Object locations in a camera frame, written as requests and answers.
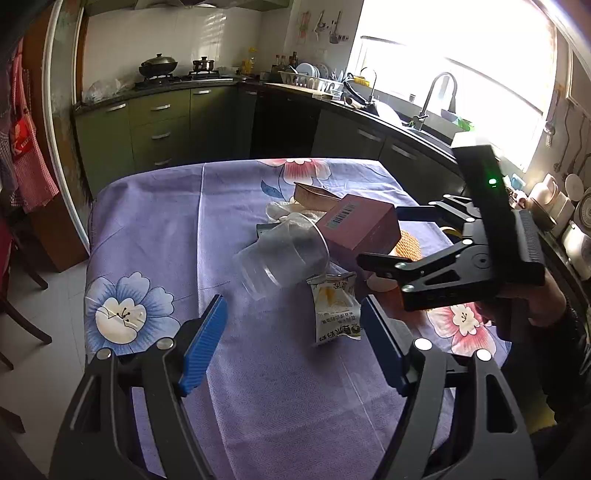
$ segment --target bowl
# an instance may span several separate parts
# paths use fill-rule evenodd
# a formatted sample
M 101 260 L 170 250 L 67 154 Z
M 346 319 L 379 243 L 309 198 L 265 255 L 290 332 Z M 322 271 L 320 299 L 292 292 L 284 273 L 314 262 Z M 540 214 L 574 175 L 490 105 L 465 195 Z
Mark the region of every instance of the bowl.
M 532 197 L 528 197 L 526 203 L 535 224 L 543 232 L 549 232 L 556 226 L 554 219 L 544 210 L 544 208 Z

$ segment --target white tiled wall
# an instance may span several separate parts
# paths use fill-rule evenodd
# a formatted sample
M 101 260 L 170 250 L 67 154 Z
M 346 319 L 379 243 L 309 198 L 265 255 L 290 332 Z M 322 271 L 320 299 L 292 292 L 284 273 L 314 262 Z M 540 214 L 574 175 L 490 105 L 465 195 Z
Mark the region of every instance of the white tiled wall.
M 261 13 L 245 8 L 154 7 L 121 9 L 89 18 L 82 86 L 97 80 L 141 76 L 139 65 L 157 53 L 171 56 L 176 75 L 208 56 L 217 66 L 240 65 L 256 46 Z
M 359 24 L 363 0 L 301 0 L 297 24 L 301 21 L 301 14 L 310 12 L 310 23 L 306 39 L 298 39 L 297 28 L 294 34 L 288 38 L 288 51 L 296 51 L 300 60 L 312 63 L 323 62 L 337 74 L 341 70 L 347 69 L 349 56 L 355 39 L 355 32 Z M 316 40 L 314 29 L 320 18 L 320 13 L 324 10 L 323 22 L 328 28 L 320 33 Z M 337 33 L 348 35 L 349 41 L 339 44 L 332 44 L 329 41 L 330 27 L 333 20 L 337 20 L 339 11 L 342 11 Z
M 286 46 L 287 32 L 290 19 L 296 14 L 297 6 L 278 8 L 264 12 L 261 21 L 261 33 L 258 39 L 258 55 L 256 70 L 269 71 L 275 63 L 275 55 L 285 55 L 287 59 L 291 52 Z

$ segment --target clear plastic cup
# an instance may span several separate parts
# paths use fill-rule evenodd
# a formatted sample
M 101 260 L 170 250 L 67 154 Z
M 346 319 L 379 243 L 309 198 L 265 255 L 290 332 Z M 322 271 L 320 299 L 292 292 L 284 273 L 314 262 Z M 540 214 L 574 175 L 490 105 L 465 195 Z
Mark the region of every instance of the clear plastic cup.
M 308 217 L 291 213 L 280 225 L 234 255 L 242 283 L 255 299 L 295 285 L 328 268 L 329 249 Z

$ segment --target faucet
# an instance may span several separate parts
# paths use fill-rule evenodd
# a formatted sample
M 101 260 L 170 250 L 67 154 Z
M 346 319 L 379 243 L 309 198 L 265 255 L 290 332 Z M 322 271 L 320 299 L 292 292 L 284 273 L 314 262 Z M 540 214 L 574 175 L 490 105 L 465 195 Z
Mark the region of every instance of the faucet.
M 449 107 L 447 108 L 447 111 L 449 111 L 451 113 L 456 113 L 457 80 L 449 72 L 440 73 L 439 75 L 437 75 L 433 79 L 433 82 L 431 83 L 431 88 L 429 88 L 429 93 L 427 94 L 427 100 L 425 100 L 425 105 L 423 105 L 421 112 L 418 115 L 414 115 L 411 120 L 411 124 L 415 130 L 419 130 L 419 131 L 422 130 L 425 120 L 429 117 L 429 115 L 427 114 L 427 107 L 429 106 L 429 101 L 431 100 L 431 95 L 433 94 L 433 90 L 435 89 L 435 84 L 437 83 L 439 78 L 441 78 L 443 76 L 448 76 L 449 78 L 451 78 L 453 80 L 452 99 L 449 102 Z
M 369 67 L 363 67 L 361 69 L 361 72 L 359 72 L 359 74 L 361 75 L 365 69 L 369 69 Z M 374 86 L 372 87 L 371 93 L 369 94 L 368 103 L 372 103 L 374 101 L 375 84 L 378 81 L 378 74 L 375 73 L 374 69 L 370 69 L 370 70 L 374 73 L 375 77 L 374 77 Z

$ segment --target cooking pot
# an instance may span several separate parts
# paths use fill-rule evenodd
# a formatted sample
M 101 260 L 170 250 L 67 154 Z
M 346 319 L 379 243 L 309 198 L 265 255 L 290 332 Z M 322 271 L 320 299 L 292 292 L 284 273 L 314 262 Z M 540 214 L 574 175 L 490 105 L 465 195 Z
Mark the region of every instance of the cooking pot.
M 178 62 L 172 57 L 163 57 L 157 53 L 153 59 L 146 60 L 139 67 L 139 72 L 146 78 L 168 75 L 177 67 Z
M 214 63 L 214 60 L 208 60 L 207 57 L 201 57 L 201 60 L 193 60 L 193 70 L 195 72 L 211 72 Z

